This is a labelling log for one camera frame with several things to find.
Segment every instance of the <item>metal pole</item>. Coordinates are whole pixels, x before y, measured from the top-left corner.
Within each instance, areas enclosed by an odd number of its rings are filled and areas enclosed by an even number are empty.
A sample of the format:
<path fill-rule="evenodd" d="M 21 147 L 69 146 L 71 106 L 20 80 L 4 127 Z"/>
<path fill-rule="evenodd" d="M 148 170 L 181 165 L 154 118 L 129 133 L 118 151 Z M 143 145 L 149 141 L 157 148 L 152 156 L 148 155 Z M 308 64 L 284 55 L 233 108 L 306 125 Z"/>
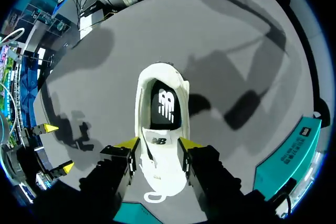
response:
<path fill-rule="evenodd" d="M 41 60 L 41 61 L 45 61 L 45 62 L 51 63 L 51 61 L 49 61 L 49 60 L 39 59 L 39 58 L 36 58 L 36 57 L 30 57 L 28 55 L 21 55 L 21 56 L 27 57 L 29 59 L 36 59 L 36 60 Z"/>

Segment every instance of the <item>gray table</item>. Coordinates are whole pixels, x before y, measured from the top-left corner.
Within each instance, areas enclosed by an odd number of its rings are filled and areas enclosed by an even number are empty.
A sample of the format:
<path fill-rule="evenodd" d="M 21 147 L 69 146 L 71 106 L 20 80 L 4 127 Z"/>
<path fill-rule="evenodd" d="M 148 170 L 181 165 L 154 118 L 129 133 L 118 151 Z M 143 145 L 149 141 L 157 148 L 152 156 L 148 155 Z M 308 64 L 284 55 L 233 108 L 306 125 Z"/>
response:
<path fill-rule="evenodd" d="M 302 115 L 312 116 L 306 56 L 275 0 L 145 0 L 70 50 L 35 100 L 36 122 L 60 127 L 41 137 L 50 162 L 75 163 L 62 181 L 78 188 L 104 146 L 134 137 L 138 76 L 157 61 L 173 62 L 190 81 L 191 139 L 220 152 L 243 193 L 256 166 Z M 189 187 L 160 204 L 143 200 L 150 190 L 139 171 L 125 200 L 164 223 L 205 220 Z"/>

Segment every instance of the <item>yellow tip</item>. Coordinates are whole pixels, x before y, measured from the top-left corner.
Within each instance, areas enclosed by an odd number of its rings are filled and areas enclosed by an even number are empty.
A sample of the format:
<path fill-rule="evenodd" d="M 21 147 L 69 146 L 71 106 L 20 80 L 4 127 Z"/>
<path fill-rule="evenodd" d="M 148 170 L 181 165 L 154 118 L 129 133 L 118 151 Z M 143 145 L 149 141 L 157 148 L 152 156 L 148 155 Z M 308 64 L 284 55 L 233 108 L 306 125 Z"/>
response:
<path fill-rule="evenodd" d="M 115 145 L 115 147 L 125 147 L 125 148 L 129 148 L 129 149 L 133 149 L 133 147 L 135 146 L 136 142 L 138 140 L 138 137 L 136 136 L 135 138 L 132 138 L 129 141 L 126 142 L 122 142 L 121 144 L 117 144 Z"/>
<path fill-rule="evenodd" d="M 70 165 L 63 167 L 63 170 L 66 172 L 66 174 L 68 174 L 73 166 L 74 162 L 72 162 Z"/>
<path fill-rule="evenodd" d="M 183 144 L 183 146 L 186 150 L 192 149 L 192 148 L 195 148 L 195 147 L 198 147 L 198 148 L 203 147 L 203 145 L 196 144 L 196 143 L 194 143 L 194 142 L 192 142 L 192 141 L 190 141 L 186 138 L 183 138 L 183 137 L 180 137 L 180 140 L 181 140 L 181 142 L 182 142 L 182 144 Z"/>
<path fill-rule="evenodd" d="M 58 127 L 52 126 L 50 124 L 44 123 L 44 129 L 46 130 L 47 133 L 58 130 Z"/>

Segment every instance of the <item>robotic arm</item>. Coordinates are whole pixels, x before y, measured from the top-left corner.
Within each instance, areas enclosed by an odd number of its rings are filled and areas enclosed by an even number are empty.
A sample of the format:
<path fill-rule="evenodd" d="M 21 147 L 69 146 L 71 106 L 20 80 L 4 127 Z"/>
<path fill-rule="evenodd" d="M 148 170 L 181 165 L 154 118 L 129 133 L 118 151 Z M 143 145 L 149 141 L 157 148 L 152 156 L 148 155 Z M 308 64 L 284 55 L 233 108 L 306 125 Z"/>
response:
<path fill-rule="evenodd" d="M 178 156 L 208 222 L 223 222 L 228 218 L 267 223 L 283 221 L 275 210 L 284 200 L 282 195 L 293 189 L 295 181 L 290 180 L 269 201 L 257 190 L 243 195 L 241 180 L 222 166 L 219 152 L 210 145 L 196 146 L 199 145 L 180 138 Z M 37 196 L 32 212 L 38 219 L 48 221 L 55 219 L 55 214 L 67 211 L 67 219 L 77 222 L 113 222 L 127 186 L 132 183 L 140 153 L 137 137 L 119 146 L 105 147 L 100 152 L 101 161 L 86 178 L 80 179 L 81 191 L 58 181 Z"/>

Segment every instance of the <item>white sneaker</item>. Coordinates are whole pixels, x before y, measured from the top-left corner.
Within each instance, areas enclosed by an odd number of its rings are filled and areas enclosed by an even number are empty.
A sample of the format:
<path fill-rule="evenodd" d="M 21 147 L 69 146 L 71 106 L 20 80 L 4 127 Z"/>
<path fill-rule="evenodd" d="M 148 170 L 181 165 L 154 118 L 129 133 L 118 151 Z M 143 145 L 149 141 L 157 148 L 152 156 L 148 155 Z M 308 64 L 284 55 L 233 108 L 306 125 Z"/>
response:
<path fill-rule="evenodd" d="M 179 137 L 190 139 L 189 82 L 170 64 L 155 63 L 139 75 L 135 135 L 141 140 L 142 172 L 154 192 L 150 203 L 180 193 L 186 177 L 177 157 Z M 161 196 L 159 200 L 149 196 Z"/>

